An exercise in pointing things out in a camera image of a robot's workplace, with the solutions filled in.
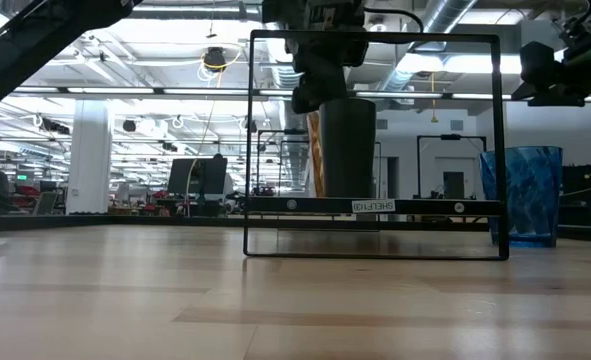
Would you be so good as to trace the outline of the black background rig frame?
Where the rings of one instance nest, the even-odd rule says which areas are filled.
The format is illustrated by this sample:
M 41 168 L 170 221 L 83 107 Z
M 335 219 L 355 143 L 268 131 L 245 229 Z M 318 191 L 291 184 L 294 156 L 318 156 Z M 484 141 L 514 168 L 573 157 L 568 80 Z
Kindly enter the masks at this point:
M 479 155 L 487 150 L 487 144 L 485 136 L 418 135 L 416 195 L 482 199 Z

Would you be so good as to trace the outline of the dark background monitor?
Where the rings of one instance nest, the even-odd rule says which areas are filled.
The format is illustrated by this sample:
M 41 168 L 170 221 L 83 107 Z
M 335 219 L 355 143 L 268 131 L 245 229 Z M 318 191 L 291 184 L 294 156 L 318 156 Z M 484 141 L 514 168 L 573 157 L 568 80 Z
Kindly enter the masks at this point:
M 171 194 L 222 195 L 228 160 L 217 154 L 205 159 L 174 159 L 167 191 Z

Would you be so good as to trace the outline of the blue translucent cup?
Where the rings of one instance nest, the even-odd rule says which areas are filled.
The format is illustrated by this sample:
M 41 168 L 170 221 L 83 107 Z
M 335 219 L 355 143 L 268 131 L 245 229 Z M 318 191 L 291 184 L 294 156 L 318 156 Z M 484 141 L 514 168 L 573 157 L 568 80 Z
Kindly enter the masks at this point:
M 563 150 L 524 146 L 505 150 L 509 244 L 554 248 L 563 184 Z

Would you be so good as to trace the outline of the black background cabinet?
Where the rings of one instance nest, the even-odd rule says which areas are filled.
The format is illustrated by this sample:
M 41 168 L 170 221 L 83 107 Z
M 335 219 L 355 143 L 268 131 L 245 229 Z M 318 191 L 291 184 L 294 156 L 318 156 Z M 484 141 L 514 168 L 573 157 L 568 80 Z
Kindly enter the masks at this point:
M 565 165 L 562 179 L 559 223 L 591 226 L 591 164 Z

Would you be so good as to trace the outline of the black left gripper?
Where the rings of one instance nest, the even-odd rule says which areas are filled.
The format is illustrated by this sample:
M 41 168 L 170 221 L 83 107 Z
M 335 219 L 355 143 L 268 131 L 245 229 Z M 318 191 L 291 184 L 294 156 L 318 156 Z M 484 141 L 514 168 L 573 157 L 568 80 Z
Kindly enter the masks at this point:
M 358 67 L 365 59 L 368 43 L 353 40 L 351 32 L 362 27 L 315 31 L 303 28 L 306 0 L 263 0 L 262 21 L 275 23 L 280 30 L 305 31 L 305 37 L 285 40 L 285 51 L 292 56 L 292 67 L 300 76 L 292 94 L 297 114 L 317 111 L 325 102 L 348 96 L 344 69 Z

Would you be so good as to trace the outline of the black metal table frame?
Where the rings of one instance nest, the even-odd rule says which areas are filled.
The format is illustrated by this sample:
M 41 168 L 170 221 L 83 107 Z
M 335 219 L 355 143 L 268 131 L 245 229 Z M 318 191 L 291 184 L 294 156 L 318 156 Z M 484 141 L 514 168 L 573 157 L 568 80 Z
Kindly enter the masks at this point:
M 102 225 L 128 226 L 192 226 L 223 228 L 267 228 L 304 230 L 386 230 L 386 231 L 445 231 L 486 232 L 484 223 L 413 223 L 339 220 L 287 220 L 278 219 L 230 219 L 230 218 L 176 218 L 117 215 L 65 215 L 65 216 L 0 216 L 0 232 L 42 230 Z

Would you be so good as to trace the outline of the black cup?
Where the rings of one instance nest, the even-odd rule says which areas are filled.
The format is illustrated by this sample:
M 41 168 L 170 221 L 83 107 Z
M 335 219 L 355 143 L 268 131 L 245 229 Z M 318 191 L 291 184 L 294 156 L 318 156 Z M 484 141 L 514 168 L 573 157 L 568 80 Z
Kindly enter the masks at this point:
M 344 98 L 320 107 L 324 194 L 370 198 L 376 137 L 376 105 Z

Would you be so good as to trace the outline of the black ceiling-hung device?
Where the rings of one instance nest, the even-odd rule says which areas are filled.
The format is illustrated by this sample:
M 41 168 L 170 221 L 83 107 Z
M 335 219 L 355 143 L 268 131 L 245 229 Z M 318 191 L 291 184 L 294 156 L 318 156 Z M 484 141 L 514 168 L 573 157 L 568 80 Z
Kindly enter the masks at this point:
M 202 63 L 204 68 L 212 73 L 220 73 L 226 68 L 226 59 L 222 47 L 209 47 L 204 54 Z

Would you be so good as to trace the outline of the white pillar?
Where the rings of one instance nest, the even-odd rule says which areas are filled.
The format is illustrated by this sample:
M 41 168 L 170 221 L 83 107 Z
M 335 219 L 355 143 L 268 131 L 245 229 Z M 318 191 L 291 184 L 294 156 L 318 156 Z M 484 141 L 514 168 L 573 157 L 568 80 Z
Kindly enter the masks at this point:
M 114 118 L 107 101 L 75 102 L 66 212 L 106 213 Z

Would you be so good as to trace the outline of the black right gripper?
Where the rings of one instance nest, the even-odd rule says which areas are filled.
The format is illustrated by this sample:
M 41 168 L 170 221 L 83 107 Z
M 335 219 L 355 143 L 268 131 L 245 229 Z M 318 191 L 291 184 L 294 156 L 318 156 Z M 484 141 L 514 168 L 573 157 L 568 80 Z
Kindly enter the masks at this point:
M 591 31 L 575 34 L 564 33 L 567 45 L 561 60 L 559 81 L 563 92 L 541 91 L 539 85 L 523 82 L 511 94 L 513 101 L 528 100 L 531 107 L 583 107 L 585 98 L 591 95 Z

